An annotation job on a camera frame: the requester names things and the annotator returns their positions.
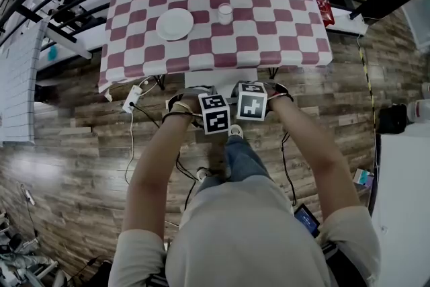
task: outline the jeans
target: jeans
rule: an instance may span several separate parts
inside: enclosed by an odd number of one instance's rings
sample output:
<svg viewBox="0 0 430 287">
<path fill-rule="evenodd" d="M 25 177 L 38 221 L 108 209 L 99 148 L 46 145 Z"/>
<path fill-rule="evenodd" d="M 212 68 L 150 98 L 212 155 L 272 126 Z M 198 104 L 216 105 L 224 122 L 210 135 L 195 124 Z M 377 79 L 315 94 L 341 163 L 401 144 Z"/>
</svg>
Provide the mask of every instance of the jeans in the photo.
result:
<svg viewBox="0 0 430 287">
<path fill-rule="evenodd" d="M 228 138 L 225 145 L 226 174 L 230 175 L 226 180 L 221 177 L 210 176 L 205 178 L 197 193 L 214 186 L 228 182 L 240 182 L 251 176 L 265 176 L 270 178 L 260 157 L 249 146 L 249 143 L 237 135 Z"/>
</svg>

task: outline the shoe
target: shoe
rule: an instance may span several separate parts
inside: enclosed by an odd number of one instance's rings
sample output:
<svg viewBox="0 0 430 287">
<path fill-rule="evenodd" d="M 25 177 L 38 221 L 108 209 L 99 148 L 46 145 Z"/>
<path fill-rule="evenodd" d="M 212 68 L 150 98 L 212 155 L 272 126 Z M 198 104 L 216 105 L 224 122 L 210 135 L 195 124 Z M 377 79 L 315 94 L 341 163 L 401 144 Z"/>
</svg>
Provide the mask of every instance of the shoe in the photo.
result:
<svg viewBox="0 0 430 287">
<path fill-rule="evenodd" d="M 207 178 L 212 176 L 212 174 L 209 172 L 208 169 L 205 167 L 199 167 L 197 170 L 197 179 L 200 183 L 203 183 L 203 181 Z"/>
<path fill-rule="evenodd" d="M 228 136 L 237 135 L 243 138 L 243 130 L 238 124 L 232 124 L 228 130 Z"/>
</svg>

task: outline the white plate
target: white plate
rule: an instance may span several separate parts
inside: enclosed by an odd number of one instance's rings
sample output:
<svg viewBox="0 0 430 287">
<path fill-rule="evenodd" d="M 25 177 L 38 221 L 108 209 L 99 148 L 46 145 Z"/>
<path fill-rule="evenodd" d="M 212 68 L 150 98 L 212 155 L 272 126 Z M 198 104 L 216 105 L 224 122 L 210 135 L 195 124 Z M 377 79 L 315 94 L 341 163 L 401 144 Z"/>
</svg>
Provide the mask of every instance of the white plate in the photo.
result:
<svg viewBox="0 0 430 287">
<path fill-rule="evenodd" d="M 193 15 L 185 9 L 172 9 L 163 13 L 155 29 L 165 40 L 174 41 L 188 35 L 194 25 Z"/>
</svg>

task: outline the teal object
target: teal object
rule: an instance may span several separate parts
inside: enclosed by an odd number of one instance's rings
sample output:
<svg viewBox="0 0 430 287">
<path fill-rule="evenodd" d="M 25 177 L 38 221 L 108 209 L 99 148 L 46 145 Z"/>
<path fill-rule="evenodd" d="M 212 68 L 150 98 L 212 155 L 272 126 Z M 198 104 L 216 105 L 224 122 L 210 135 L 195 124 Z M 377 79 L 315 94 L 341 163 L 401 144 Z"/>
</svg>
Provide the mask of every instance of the teal object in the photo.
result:
<svg viewBox="0 0 430 287">
<path fill-rule="evenodd" d="M 56 46 L 52 46 L 49 48 L 49 53 L 48 53 L 48 61 L 53 61 L 56 59 L 56 55 L 57 55 L 57 50 L 56 50 Z"/>
</svg>

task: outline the black and white marker cube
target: black and white marker cube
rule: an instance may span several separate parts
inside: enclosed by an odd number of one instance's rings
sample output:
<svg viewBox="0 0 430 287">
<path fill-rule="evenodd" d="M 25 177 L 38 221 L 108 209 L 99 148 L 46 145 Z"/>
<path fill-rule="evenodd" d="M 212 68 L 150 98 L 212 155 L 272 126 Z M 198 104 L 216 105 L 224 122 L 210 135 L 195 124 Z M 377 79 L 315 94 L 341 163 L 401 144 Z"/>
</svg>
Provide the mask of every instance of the black and white marker cube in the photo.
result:
<svg viewBox="0 0 430 287">
<path fill-rule="evenodd" d="M 230 128 L 230 107 L 222 95 L 199 95 L 205 134 L 227 132 Z"/>
<path fill-rule="evenodd" d="M 264 121 L 267 92 L 260 82 L 239 83 L 237 118 L 239 120 Z"/>
</svg>

